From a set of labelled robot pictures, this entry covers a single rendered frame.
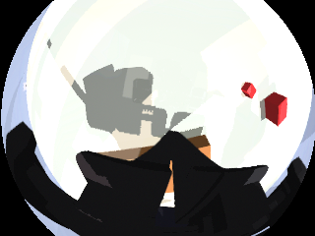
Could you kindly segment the tan flat block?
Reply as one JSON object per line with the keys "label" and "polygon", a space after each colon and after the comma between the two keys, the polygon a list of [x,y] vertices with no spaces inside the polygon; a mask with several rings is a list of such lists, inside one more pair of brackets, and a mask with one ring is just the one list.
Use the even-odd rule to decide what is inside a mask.
{"label": "tan flat block", "polygon": [[135,160],[141,153],[142,147],[130,148],[130,149],[119,149],[119,150],[108,150],[105,152],[98,152],[103,154],[103,156],[117,157],[121,160]]}

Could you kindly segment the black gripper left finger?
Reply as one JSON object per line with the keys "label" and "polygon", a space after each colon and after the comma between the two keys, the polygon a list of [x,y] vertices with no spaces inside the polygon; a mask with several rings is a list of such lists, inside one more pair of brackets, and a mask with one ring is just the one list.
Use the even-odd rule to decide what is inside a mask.
{"label": "black gripper left finger", "polygon": [[149,198],[149,216],[155,217],[172,178],[169,166],[174,142],[174,130],[169,130],[153,148],[135,160],[121,160],[80,150],[80,153],[76,153],[76,162],[87,182],[92,181],[130,196]]}

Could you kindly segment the brown square block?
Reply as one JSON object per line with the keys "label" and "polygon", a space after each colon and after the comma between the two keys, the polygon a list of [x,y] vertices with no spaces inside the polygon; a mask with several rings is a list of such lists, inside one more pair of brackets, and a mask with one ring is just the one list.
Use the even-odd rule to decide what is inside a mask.
{"label": "brown square block", "polygon": [[[198,135],[196,138],[190,138],[188,139],[192,145],[196,146],[197,149],[199,149],[201,152],[205,154],[207,157],[212,157],[212,146],[210,146],[210,143],[208,141],[208,138],[206,138],[206,134]],[[146,150],[149,150],[150,148],[153,148],[153,146],[150,147],[142,147],[141,153],[139,153],[139,156],[142,156],[142,154],[146,153]],[[139,157],[138,156],[138,157]],[[172,169],[172,161],[170,161],[170,169]],[[166,189],[166,193],[173,193],[173,181],[172,178],[170,178],[168,189]]]}

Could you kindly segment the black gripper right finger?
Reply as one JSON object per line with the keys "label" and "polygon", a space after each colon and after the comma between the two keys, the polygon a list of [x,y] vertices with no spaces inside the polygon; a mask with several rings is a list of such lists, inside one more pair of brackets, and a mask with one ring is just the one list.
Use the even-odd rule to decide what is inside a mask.
{"label": "black gripper right finger", "polygon": [[180,131],[174,131],[172,157],[174,224],[189,224],[189,217],[201,211],[223,190],[263,180],[269,165],[223,168],[192,145]]}

